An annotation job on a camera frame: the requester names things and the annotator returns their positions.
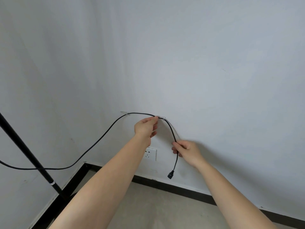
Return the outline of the person's left hand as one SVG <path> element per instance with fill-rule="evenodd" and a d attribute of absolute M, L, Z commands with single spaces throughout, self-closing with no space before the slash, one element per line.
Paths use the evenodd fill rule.
<path fill-rule="evenodd" d="M 151 138 L 157 134 L 158 123 L 149 124 L 141 123 L 141 120 L 137 122 L 134 126 L 135 136 L 140 138 L 141 142 L 144 144 L 145 148 L 151 145 Z"/>

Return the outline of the person's right hand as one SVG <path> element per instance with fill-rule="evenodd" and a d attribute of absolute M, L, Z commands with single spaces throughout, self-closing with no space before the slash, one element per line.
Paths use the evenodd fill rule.
<path fill-rule="evenodd" d="M 199 148 L 195 142 L 188 140 L 178 140 L 177 142 L 187 142 L 187 150 L 184 151 L 173 151 L 174 154 L 178 154 L 179 157 L 184 158 L 184 160 L 196 169 L 200 169 L 203 165 L 208 162 L 202 156 Z"/>

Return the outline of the person's right forearm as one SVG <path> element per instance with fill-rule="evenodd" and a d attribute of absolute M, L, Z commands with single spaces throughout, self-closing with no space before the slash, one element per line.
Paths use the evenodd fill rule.
<path fill-rule="evenodd" d="M 231 229 L 278 229 L 250 200 L 203 158 L 194 165 Z"/>

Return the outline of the person's left forearm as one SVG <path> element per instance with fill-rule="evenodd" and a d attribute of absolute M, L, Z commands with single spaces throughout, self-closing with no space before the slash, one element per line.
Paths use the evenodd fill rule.
<path fill-rule="evenodd" d="M 78 191 L 49 229 L 106 229 L 150 142 L 150 136 L 135 134 Z"/>

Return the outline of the black skirting board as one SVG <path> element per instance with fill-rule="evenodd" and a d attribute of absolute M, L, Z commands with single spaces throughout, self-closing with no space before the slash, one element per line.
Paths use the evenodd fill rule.
<path fill-rule="evenodd" d="M 91 170 L 97 172 L 100 169 L 101 166 L 84 163 L 81 168 L 76 172 L 76 174 L 72 177 L 72 179 L 68 182 L 68 184 L 63 188 L 63 193 L 66 195 L 72 195 L 72 193 L 81 183 L 88 171 Z M 213 197 L 210 195 L 162 183 L 153 179 L 148 179 L 141 176 L 134 176 L 132 182 L 184 196 L 190 199 L 198 200 L 207 204 L 216 205 Z M 46 211 L 42 214 L 42 216 L 39 217 L 38 221 L 34 223 L 33 226 L 30 226 L 29 229 L 47 229 L 48 225 L 51 223 L 51 220 L 54 219 L 56 213 L 58 213 L 62 209 L 64 203 L 65 201 L 63 200 L 63 198 L 61 196 L 57 196 L 55 200 L 50 204 L 50 206 L 46 209 Z M 293 227 L 296 229 L 305 229 L 305 221 L 303 220 L 295 219 L 285 215 L 280 215 L 266 210 L 261 210 L 261 212 L 274 223 Z"/>

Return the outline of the black stand pole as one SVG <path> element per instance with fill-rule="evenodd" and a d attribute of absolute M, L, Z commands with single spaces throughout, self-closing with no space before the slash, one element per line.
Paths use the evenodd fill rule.
<path fill-rule="evenodd" d="M 55 191 L 64 199 L 64 201 L 69 200 L 69 196 L 67 196 L 63 190 L 59 187 L 59 185 L 54 181 L 54 179 L 50 176 L 47 170 L 42 166 L 42 164 L 37 160 L 37 158 L 33 155 L 33 153 L 29 150 L 26 144 L 22 141 L 19 135 L 15 132 L 15 130 L 11 127 L 8 121 L 4 118 L 4 116 L 0 113 L 0 127 L 2 130 L 9 136 L 9 138 L 15 143 L 15 145 L 21 150 L 21 152 L 27 157 L 27 159 L 34 165 L 35 168 L 18 168 L 11 165 L 8 165 L 0 160 L 0 164 L 17 170 L 38 170 L 41 175 L 49 182 L 49 184 L 55 189 Z"/>

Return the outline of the white wall socket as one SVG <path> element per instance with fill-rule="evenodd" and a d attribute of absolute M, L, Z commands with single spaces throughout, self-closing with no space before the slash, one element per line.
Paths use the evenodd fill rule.
<path fill-rule="evenodd" d="M 147 147 L 144 152 L 143 159 L 148 159 L 155 162 L 156 158 L 157 158 L 157 149 Z"/>

